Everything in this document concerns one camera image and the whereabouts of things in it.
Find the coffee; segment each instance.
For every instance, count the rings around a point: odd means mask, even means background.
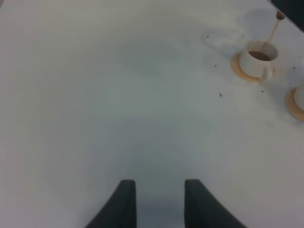
[[[249,51],[249,54],[253,57],[253,58],[256,58],[258,60],[261,60],[261,61],[271,61],[271,58],[262,53],[262,52],[259,52],[259,51]]]

